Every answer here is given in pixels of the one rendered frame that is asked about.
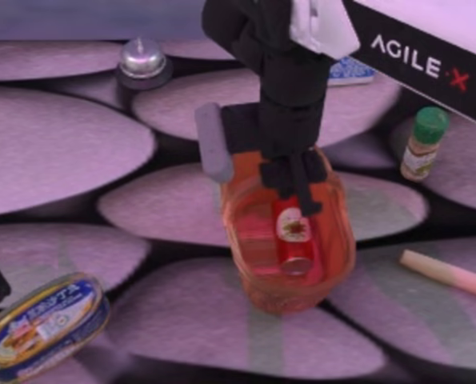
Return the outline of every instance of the seasoning jar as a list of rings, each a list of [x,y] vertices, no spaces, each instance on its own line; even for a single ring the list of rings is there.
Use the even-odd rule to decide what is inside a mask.
[[[449,121],[448,113],[437,107],[418,112],[401,164],[404,178],[421,182],[428,177]]]
[[[275,190],[262,185],[259,152],[233,155],[234,176],[221,185],[223,223],[244,291],[270,314],[316,306],[354,267],[355,240],[344,189],[323,152],[314,150],[328,176],[311,184],[310,191],[323,209],[307,218],[310,232],[296,239],[299,243],[285,234],[279,238],[278,223],[283,228],[304,218],[293,214],[295,198],[281,202]]]

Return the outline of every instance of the tin can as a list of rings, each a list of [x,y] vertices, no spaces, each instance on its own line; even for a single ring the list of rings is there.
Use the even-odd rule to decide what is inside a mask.
[[[307,274],[315,255],[310,220],[302,216],[296,197],[274,201],[272,210],[282,272],[293,276]]]
[[[69,358],[106,326],[97,279],[69,274],[0,313],[0,382],[21,383]]]

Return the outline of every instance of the plastic container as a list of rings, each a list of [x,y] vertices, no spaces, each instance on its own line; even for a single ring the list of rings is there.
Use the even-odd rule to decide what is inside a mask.
[[[0,313],[0,382],[21,383],[72,356],[99,334],[110,303],[98,281],[70,274]]]
[[[421,182],[430,175],[449,123],[448,113],[440,108],[427,107],[418,112],[401,164],[404,178]]]
[[[310,186],[314,199],[323,203],[323,210],[310,217],[314,254],[310,256],[312,266],[304,274],[282,270],[272,210],[278,195],[261,184],[260,153],[233,155],[234,177],[221,185],[223,222],[244,290],[257,308],[271,314],[316,306],[354,267],[355,240],[344,190],[323,152],[316,151],[325,163],[328,178]]]

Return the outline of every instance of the red bottle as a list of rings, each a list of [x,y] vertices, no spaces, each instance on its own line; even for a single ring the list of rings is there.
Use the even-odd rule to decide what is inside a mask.
[[[314,264],[314,232],[296,197],[272,203],[278,261],[284,274],[307,274]]]

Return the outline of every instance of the blue and white package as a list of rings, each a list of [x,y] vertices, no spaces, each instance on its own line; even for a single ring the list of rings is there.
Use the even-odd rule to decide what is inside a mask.
[[[374,70],[353,58],[343,58],[330,68],[329,86],[348,86],[372,82]]]

